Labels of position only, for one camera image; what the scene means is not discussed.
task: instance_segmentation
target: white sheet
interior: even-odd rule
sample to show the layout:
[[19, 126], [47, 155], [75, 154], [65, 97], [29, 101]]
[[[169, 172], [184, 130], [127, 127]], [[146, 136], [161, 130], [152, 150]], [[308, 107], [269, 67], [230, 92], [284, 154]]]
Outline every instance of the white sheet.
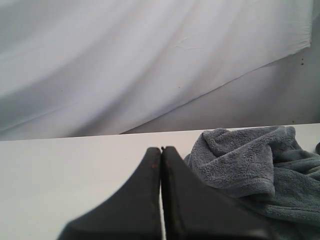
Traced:
[[118, 134], [309, 47], [312, 0], [0, 1], [0, 139]]

